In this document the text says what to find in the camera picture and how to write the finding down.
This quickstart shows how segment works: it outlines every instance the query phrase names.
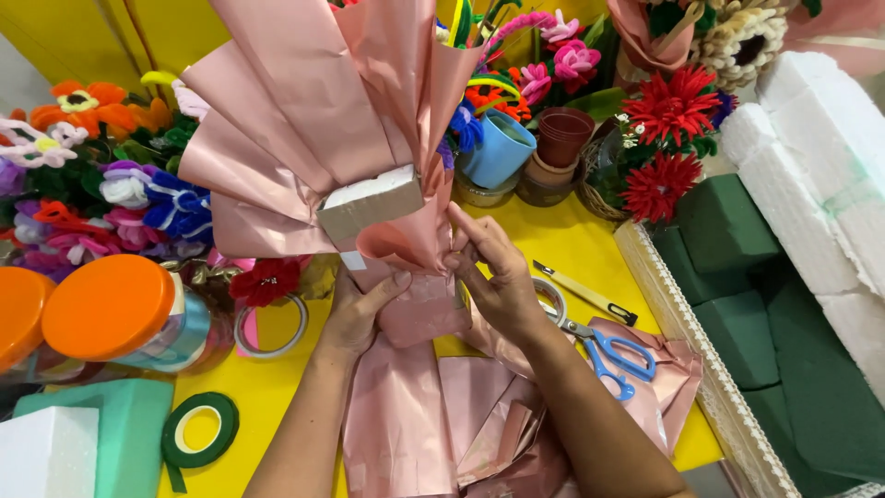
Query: double-sided tape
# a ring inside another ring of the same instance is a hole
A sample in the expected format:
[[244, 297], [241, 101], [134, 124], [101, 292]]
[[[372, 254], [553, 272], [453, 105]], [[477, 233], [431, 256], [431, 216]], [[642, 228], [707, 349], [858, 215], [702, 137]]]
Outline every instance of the double-sided tape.
[[[200, 411], [208, 409], [219, 418], [219, 428], [206, 447], [194, 449], [184, 442], [184, 427]], [[219, 459], [234, 442], [240, 428], [240, 412], [234, 401], [222, 393], [200, 393], [187, 398], [166, 419], [160, 448], [169, 482], [175, 493], [187, 493], [181, 469], [204, 467]]]
[[258, 349], [257, 346], [253, 346], [245, 338], [245, 333], [243, 329], [246, 323], [246, 317], [249, 316], [249, 313], [251, 313], [255, 308], [251, 306], [245, 306], [242, 307], [242, 309], [240, 309], [240, 312], [236, 314], [236, 319], [234, 320], [234, 340], [236, 341], [236, 344], [240, 347], [240, 349], [242, 349], [247, 355], [253, 358], [276, 358], [277, 356], [291, 349], [292, 346], [294, 346], [298, 342], [298, 340], [301, 339], [301, 336], [304, 335], [304, 329], [307, 328], [307, 306], [304, 304], [304, 301], [295, 294], [286, 294], [286, 298], [294, 302], [296, 306], [298, 306], [298, 312], [301, 314], [300, 323], [298, 324], [298, 329], [295, 331], [295, 334], [292, 336], [291, 339], [289, 339], [289, 342], [271, 351]]
[[[535, 292], [542, 294], [545, 298], [550, 300], [553, 303], [553, 309], [556, 311], [557, 319], [553, 322], [557, 325], [557, 327], [562, 328], [563, 324], [568, 319], [568, 307], [566, 306], [566, 296], [562, 294], [562, 291], [557, 288], [551, 281], [540, 278], [539, 276], [532, 275], [532, 283], [535, 284]], [[540, 301], [542, 306], [546, 306], [546, 303]]]

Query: yellow table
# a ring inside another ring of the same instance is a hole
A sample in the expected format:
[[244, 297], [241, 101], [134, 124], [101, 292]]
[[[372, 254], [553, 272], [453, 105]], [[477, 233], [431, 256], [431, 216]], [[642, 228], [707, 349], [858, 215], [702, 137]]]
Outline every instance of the yellow table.
[[[630, 275], [612, 238], [613, 226], [592, 216], [572, 195], [562, 204], [548, 208], [531, 207], [518, 198], [493, 209], [466, 206], [474, 217], [495, 217], [528, 260], [537, 259], [583, 282], [614, 302], [622, 303], [639, 315], [636, 327], [660, 333], [639, 287]], [[580, 298], [565, 292], [569, 317], [586, 323], [594, 315], [605, 316]], [[301, 379], [304, 365], [316, 344], [329, 311], [330, 300], [310, 301], [310, 323], [301, 342], [275, 360], [261, 361], [231, 354], [215, 370], [195, 377], [181, 377], [175, 383], [174, 406], [195, 393], [219, 391], [231, 396], [240, 409], [240, 431], [230, 449], [217, 462], [202, 469], [183, 469], [188, 496], [193, 498], [239, 497], [261, 455], [279, 425]], [[287, 307], [261, 310], [258, 326], [262, 333], [291, 327]], [[457, 355], [470, 348], [453, 337], [435, 342], [437, 354]], [[194, 420], [185, 431], [189, 444], [200, 447], [211, 437], [211, 420]], [[673, 463], [680, 471], [715, 462], [722, 452], [697, 404], [676, 446]], [[165, 472], [158, 498], [175, 495]], [[342, 468], [339, 466], [335, 496], [346, 497]]]

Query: wicker basket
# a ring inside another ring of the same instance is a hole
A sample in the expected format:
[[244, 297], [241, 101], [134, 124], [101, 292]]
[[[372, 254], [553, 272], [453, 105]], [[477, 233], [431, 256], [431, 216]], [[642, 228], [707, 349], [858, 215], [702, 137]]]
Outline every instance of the wicker basket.
[[578, 182], [575, 191], [577, 192], [578, 200], [592, 214], [603, 220], [620, 224], [630, 219], [630, 213], [605, 204], [605, 201], [603, 200], [603, 197], [599, 195], [599, 192], [587, 183], [587, 175], [589, 175], [590, 171], [596, 167], [596, 162], [599, 157], [599, 149], [602, 147], [603, 140], [604, 137], [593, 140], [583, 151], [581, 151], [581, 157], [583, 158], [581, 163], [583, 163], [585, 167], [581, 171], [583, 177], [581, 181]]

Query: clear plastic container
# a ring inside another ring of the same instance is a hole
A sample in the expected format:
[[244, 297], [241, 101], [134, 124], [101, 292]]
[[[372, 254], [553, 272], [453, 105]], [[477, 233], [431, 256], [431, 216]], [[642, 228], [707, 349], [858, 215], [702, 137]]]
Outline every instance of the clear plastic container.
[[195, 374], [230, 353], [228, 315], [157, 263], [131, 254], [78, 268], [51, 296], [47, 342], [63, 354], [140, 369]]
[[131, 375], [117, 365], [67, 357], [43, 342], [42, 312], [55, 288], [29, 269], [0, 267], [0, 385], [87, 384]]

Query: red pipe cleaner flower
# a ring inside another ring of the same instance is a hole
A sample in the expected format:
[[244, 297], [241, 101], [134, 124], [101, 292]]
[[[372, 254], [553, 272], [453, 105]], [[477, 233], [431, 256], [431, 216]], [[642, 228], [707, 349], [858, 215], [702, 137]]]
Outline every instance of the red pipe cleaner flower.
[[246, 298], [246, 306], [264, 307], [298, 288], [301, 265], [297, 258], [257, 261], [251, 271], [230, 279], [228, 293]]
[[669, 84], [664, 82], [660, 73], [652, 75], [650, 81], [641, 82], [642, 98], [624, 101], [624, 112], [633, 120], [634, 126], [645, 125], [640, 142], [651, 144], [656, 137], [666, 140], [667, 134], [673, 134], [673, 140], [682, 146], [683, 130], [691, 141], [695, 135], [704, 136], [705, 129], [713, 129], [708, 118], [709, 109], [719, 105], [720, 101], [715, 92], [698, 94], [715, 77], [716, 74], [707, 74], [702, 66], [682, 66], [673, 73]]
[[683, 158], [678, 152], [671, 156], [657, 151], [652, 162], [630, 171], [629, 187], [618, 195], [627, 201], [625, 209], [633, 213], [634, 222], [645, 218], [656, 222], [661, 216], [670, 222], [676, 201], [695, 185], [700, 174], [701, 163], [694, 152]]

